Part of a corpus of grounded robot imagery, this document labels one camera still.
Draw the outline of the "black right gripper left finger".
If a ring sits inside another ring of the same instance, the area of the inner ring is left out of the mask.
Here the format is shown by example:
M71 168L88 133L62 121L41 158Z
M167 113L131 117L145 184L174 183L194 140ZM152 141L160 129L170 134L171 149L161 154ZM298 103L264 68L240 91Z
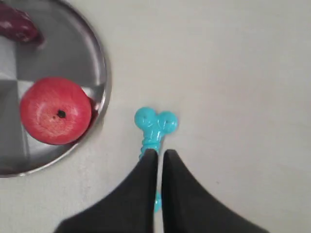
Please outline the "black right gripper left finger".
M145 151L138 164L109 195L63 220L57 233L152 233L157 184L157 152Z

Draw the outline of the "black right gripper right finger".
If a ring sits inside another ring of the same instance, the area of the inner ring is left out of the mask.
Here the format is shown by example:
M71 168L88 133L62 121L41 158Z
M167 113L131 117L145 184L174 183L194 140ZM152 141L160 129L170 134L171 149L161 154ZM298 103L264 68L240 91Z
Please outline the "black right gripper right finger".
M162 170L162 214L166 233L265 233L207 192L177 151L166 150Z

